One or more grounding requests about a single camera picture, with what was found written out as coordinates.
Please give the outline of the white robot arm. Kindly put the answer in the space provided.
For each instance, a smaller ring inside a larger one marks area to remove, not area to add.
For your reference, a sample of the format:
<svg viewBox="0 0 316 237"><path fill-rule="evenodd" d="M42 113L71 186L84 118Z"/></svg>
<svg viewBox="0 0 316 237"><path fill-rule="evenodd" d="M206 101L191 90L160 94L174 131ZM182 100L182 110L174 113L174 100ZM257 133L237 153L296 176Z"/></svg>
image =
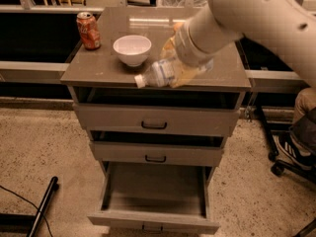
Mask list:
<svg viewBox="0 0 316 237"><path fill-rule="evenodd" d="M295 0L208 0L176 27L161 56L195 69L241 38L262 45L316 86L316 19Z"/></svg>

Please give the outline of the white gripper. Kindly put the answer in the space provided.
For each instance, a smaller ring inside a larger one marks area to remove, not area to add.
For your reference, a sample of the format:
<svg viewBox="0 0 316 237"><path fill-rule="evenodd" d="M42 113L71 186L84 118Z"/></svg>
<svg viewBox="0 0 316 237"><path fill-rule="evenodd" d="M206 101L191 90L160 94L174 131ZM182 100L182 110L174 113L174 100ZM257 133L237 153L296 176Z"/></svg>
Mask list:
<svg viewBox="0 0 316 237"><path fill-rule="evenodd" d="M174 66L171 88L178 88L191 82L205 72L204 67L222 48L227 45L227 35L214 23L198 24L189 19L170 37L162 47L161 59L178 58L185 64Z"/></svg>

